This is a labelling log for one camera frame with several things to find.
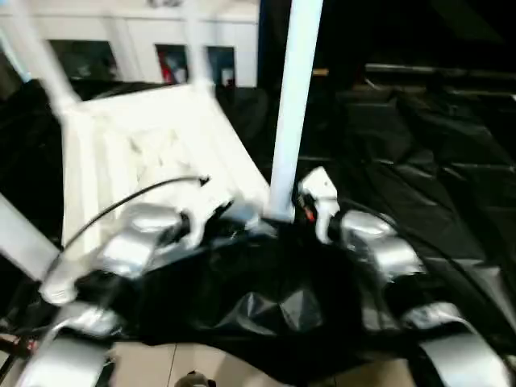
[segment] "tiled floor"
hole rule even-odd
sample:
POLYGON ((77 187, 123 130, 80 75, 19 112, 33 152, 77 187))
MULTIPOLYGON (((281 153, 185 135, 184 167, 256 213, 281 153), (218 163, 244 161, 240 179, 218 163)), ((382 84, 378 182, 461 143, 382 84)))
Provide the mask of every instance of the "tiled floor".
MULTIPOLYGON (((173 387, 192 370, 217 381, 218 387, 279 387, 246 362, 218 349, 197 344, 146 347, 121 343, 114 349, 117 368, 114 387, 173 387)), ((0 364, 6 357, 0 352, 0 364)), ((16 364, 0 387, 15 385, 21 364, 16 364)), ((414 382, 402 360, 370 364, 343 375, 330 377, 313 387, 413 387, 414 382)))

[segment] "cabinet door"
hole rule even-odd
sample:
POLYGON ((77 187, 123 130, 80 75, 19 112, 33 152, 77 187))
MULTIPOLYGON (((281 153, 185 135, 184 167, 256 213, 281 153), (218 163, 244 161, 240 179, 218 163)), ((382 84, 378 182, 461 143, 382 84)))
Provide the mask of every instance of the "cabinet door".
POLYGON ((39 16, 36 24, 69 77, 122 81, 139 78, 124 20, 39 16))
MULTIPOLYGON (((220 22, 202 23, 204 30, 202 43, 206 46, 214 83, 255 85, 256 64, 254 69, 242 69, 240 66, 241 64, 249 67, 244 52, 253 51, 253 48, 246 48, 243 50, 243 55, 239 54, 239 48, 235 43, 239 44, 243 40, 235 38, 235 35, 240 31, 232 29, 231 33, 222 34, 220 22)), ((186 37, 181 20, 130 20, 128 26, 145 81, 182 83, 188 79, 186 37)), ((254 47, 254 55, 256 55, 256 44, 254 47)))
POLYGON ((237 85, 256 87, 257 23, 218 22, 218 45, 235 49, 237 85))

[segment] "white metal pole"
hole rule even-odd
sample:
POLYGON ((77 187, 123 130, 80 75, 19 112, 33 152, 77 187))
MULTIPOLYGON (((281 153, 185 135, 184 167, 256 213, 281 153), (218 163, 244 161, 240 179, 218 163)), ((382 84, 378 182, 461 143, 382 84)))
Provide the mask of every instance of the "white metal pole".
POLYGON ((292 221, 292 189, 323 0, 293 0, 274 148, 268 215, 292 221))
POLYGON ((206 36, 206 31, 204 23, 200 21, 198 0, 185 0, 183 12, 186 29, 186 58, 190 71, 189 83, 201 87, 212 86, 211 72, 208 69, 208 54, 202 45, 202 38, 206 36))
POLYGON ((50 98, 52 110, 60 115, 70 104, 80 101, 73 92, 72 87, 66 79, 50 44, 40 38, 35 22, 28 10, 26 0, 9 0, 8 4, 14 16, 16 31, 19 33, 20 41, 25 45, 34 60, 38 61, 38 67, 44 88, 50 98))
POLYGON ((41 281, 59 250, 0 193, 0 252, 30 278, 41 281))

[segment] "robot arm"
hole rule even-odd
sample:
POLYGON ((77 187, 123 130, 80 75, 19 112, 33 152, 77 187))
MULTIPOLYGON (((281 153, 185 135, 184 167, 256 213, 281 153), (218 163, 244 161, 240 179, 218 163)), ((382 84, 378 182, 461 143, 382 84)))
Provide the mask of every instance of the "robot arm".
POLYGON ((201 242, 206 220, 231 201, 228 192, 208 182, 193 199, 195 206, 187 210, 130 206, 120 216, 118 232, 99 249, 81 262, 58 262, 40 293, 60 310, 17 386, 94 387, 108 361, 110 337, 123 325, 112 309, 117 292, 148 271, 191 253, 201 242), (77 292, 77 280, 95 273, 102 273, 97 283, 101 291, 84 301, 77 292))
POLYGON ((347 249, 377 284, 394 321, 408 330, 444 385, 510 386, 510 372, 459 309, 438 289, 425 286, 431 275, 415 250, 383 219, 339 207, 324 169, 299 185, 314 201, 316 235, 322 243, 347 249))

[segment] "white cabinet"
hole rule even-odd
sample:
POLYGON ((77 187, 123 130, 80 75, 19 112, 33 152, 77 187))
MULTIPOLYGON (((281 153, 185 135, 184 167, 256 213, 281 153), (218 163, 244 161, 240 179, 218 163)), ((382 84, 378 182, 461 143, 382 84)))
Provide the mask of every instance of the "white cabinet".
MULTIPOLYGON (((256 85, 259 0, 200 1, 202 43, 218 83, 256 85)), ((144 0, 29 0, 40 35, 56 50, 69 77, 174 81, 186 71, 183 16, 177 8, 151 8, 144 0)), ((0 28, 33 77, 37 58, 25 52, 9 8, 0 28)))

